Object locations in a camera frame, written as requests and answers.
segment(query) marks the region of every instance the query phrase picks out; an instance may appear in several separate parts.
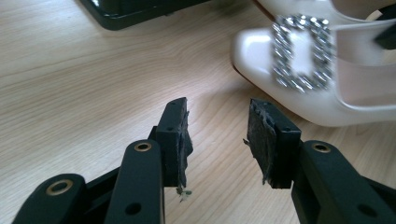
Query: wooden table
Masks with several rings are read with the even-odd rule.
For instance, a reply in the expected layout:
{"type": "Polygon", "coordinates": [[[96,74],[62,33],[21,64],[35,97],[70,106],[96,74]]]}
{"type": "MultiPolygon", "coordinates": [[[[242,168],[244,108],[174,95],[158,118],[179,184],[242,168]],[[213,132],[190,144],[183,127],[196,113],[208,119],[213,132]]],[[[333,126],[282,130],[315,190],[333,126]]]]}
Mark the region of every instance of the wooden table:
{"type": "MultiPolygon", "coordinates": [[[[208,2],[117,32],[78,0],[2,1],[0,24],[0,223],[49,177],[89,182],[119,166],[183,96],[192,195],[181,203],[165,190],[167,223],[298,223],[290,190],[262,185],[242,141],[249,99],[275,102],[230,62],[237,32],[271,24],[250,1],[208,2]]],[[[303,140],[335,145],[362,175],[396,188],[396,122],[326,128],[280,108],[303,140]]]]}

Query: metal grommet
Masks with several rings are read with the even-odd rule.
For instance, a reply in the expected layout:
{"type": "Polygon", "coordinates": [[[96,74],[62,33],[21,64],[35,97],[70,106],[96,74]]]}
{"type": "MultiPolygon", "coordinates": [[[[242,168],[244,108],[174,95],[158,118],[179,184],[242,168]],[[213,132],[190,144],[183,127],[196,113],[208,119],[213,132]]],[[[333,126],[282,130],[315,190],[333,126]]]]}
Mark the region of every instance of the metal grommet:
{"type": "Polygon", "coordinates": [[[318,143],[312,145],[312,148],[321,153],[329,153],[332,151],[329,147],[318,143]]]}
{"type": "Polygon", "coordinates": [[[72,180],[69,179],[58,180],[55,183],[49,185],[49,187],[46,190],[46,193],[49,196],[60,195],[70,190],[72,186],[73,186],[72,180]]]}
{"type": "Polygon", "coordinates": [[[137,144],[136,146],[134,146],[134,150],[139,151],[139,152],[145,152],[145,151],[149,151],[151,149],[151,144],[144,142],[144,143],[140,143],[137,144]]]}

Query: wood grain surface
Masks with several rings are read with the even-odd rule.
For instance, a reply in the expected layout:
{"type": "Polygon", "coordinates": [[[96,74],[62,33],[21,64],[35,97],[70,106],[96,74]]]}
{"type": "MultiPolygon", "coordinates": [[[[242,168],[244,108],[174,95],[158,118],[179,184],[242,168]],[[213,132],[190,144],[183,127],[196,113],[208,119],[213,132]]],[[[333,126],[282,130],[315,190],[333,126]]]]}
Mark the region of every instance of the wood grain surface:
{"type": "MultiPolygon", "coordinates": [[[[276,102],[230,61],[237,32],[270,24],[250,1],[208,2],[113,32],[78,0],[2,1],[0,223],[54,175],[89,182],[118,167],[166,103],[184,96],[192,195],[181,203],[165,190],[167,223],[298,223],[290,190],[262,185],[242,141],[249,99],[276,102]]],[[[396,122],[326,128],[279,108],[303,140],[335,145],[360,174],[396,188],[396,122]]]]}

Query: white patent leather shoe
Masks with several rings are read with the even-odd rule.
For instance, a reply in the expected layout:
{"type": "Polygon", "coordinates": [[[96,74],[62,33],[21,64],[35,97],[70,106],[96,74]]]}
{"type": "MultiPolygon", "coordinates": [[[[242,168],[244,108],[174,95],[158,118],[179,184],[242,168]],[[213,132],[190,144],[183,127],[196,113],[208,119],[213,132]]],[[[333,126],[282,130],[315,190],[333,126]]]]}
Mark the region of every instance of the white patent leather shoe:
{"type": "Polygon", "coordinates": [[[396,4],[396,0],[254,0],[269,16],[304,14],[321,17],[330,24],[366,23],[376,10],[396,4]]]}
{"type": "Polygon", "coordinates": [[[246,30],[233,43],[233,65],[283,106],[318,125],[396,120],[396,63],[384,64],[384,50],[373,41],[393,24],[334,26],[331,32],[325,27],[316,34],[283,25],[246,30]]]}

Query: white shoe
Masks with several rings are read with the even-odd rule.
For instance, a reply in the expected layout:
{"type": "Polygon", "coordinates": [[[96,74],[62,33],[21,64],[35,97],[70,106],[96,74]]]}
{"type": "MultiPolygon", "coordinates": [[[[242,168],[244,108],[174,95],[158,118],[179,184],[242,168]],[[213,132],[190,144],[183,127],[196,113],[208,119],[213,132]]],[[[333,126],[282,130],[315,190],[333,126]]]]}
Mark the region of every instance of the white shoe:
{"type": "Polygon", "coordinates": [[[396,4],[396,0],[254,0],[273,17],[276,15],[304,14],[321,17],[330,24],[356,24],[376,10],[396,4]]]}
{"type": "Polygon", "coordinates": [[[337,50],[328,48],[333,58],[321,66],[331,71],[327,75],[326,71],[314,75],[314,70],[320,70],[320,63],[312,60],[316,40],[302,31],[289,33],[294,51],[288,65],[290,74],[280,71],[278,75],[282,62],[274,53],[278,36],[273,29],[241,32],[233,43],[233,65],[283,106],[316,124],[346,126],[396,120],[396,63],[383,64],[383,50],[373,42],[393,24],[378,21],[333,27],[329,43],[337,50]]]}

